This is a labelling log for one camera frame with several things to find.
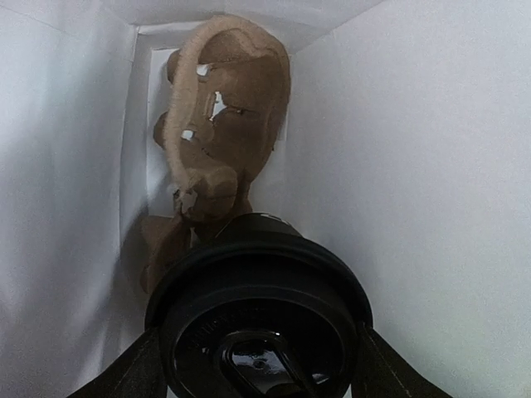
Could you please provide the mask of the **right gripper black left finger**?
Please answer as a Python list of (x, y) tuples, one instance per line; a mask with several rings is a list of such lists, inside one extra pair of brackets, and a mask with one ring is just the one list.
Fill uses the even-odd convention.
[(105, 371), (68, 398), (157, 398), (166, 381), (157, 328), (145, 331)]

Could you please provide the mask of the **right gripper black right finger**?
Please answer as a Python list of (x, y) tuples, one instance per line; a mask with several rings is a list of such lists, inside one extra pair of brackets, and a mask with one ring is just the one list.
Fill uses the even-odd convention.
[(356, 329), (359, 345), (355, 397), (451, 397), (410, 366), (373, 328), (358, 323)]

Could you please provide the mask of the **black plastic cup lid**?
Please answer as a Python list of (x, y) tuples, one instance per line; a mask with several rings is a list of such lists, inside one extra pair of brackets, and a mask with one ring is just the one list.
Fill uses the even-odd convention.
[(191, 250), (151, 295), (164, 375), (179, 397), (341, 397), (373, 313), (351, 269), (300, 236)]

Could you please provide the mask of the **light blue paper bag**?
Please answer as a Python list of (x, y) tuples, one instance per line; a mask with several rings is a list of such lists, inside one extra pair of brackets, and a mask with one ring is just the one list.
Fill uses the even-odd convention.
[(2, 396), (68, 396), (142, 332), (163, 63), (222, 13), (290, 53), (253, 207), (345, 261), (429, 381), (529, 396), (527, 1), (2, 2)]

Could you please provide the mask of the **brown cardboard cup carrier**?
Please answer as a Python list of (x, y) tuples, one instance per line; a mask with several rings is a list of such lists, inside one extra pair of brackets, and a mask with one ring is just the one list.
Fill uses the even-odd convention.
[(245, 18), (212, 17), (168, 58), (172, 94), (153, 129), (176, 185), (171, 216), (148, 216), (149, 257), (140, 283), (151, 294), (193, 239), (212, 239), (248, 214), (251, 184), (274, 150), (290, 100), (284, 45)]

